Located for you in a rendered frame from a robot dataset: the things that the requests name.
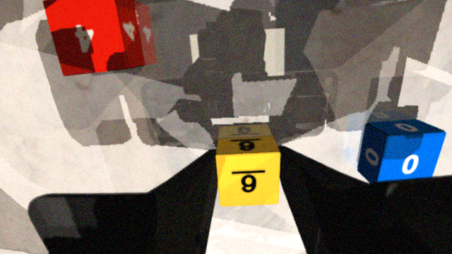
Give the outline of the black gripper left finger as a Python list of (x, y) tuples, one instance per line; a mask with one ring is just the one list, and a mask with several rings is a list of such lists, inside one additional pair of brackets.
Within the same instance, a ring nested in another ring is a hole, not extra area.
[(53, 248), (206, 254), (218, 191), (216, 149), (147, 193), (50, 193), (28, 215)]

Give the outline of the yellow block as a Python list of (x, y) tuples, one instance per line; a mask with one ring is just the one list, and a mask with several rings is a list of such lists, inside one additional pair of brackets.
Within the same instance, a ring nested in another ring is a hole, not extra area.
[(279, 203), (280, 151), (273, 136), (218, 139), (220, 206)]

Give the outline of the blue block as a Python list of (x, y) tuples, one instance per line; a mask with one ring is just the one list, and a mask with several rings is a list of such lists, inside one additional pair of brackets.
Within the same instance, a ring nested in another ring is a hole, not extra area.
[(369, 183), (432, 176), (445, 137), (417, 119), (367, 122), (357, 170)]

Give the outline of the red block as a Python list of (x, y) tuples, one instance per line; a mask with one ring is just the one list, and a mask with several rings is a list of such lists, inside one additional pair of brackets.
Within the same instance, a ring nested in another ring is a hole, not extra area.
[(145, 65), (134, 0), (44, 0), (64, 76)]

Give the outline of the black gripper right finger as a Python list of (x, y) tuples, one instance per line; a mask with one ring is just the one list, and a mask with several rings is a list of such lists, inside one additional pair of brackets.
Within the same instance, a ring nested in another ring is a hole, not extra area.
[(281, 186), (306, 254), (383, 254), (399, 219), (452, 213), (452, 174), (367, 183), (278, 149)]

